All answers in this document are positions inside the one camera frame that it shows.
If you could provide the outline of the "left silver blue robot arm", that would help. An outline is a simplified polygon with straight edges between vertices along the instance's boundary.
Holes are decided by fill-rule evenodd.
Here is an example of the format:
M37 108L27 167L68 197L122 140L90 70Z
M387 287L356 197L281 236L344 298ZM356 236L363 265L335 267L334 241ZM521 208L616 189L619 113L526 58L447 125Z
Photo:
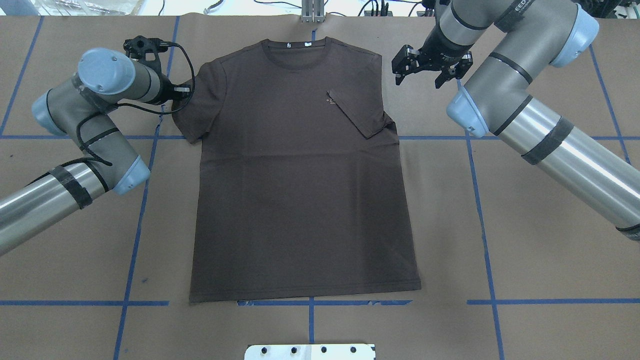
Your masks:
M55 136L69 136L82 156L51 168L1 201L1 253L18 246L62 219L89 207L108 192L123 195L145 183L151 171L110 118L120 108L178 101L187 105L195 79L173 84L157 55L174 42L135 39L125 52L91 48L76 73L49 89L31 111L37 123Z

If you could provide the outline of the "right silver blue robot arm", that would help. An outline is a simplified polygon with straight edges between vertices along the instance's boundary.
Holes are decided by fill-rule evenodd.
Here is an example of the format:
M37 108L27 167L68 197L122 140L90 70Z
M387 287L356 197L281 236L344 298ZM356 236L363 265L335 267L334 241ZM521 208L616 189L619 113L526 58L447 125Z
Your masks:
M598 21L571 0L440 0L418 48L391 60L395 83L437 72L434 86L461 80L472 47L491 27L503 38L459 86L446 114L469 135L498 137L553 178L624 237L639 241L639 171L554 111L532 87L548 68L564 68L598 35Z

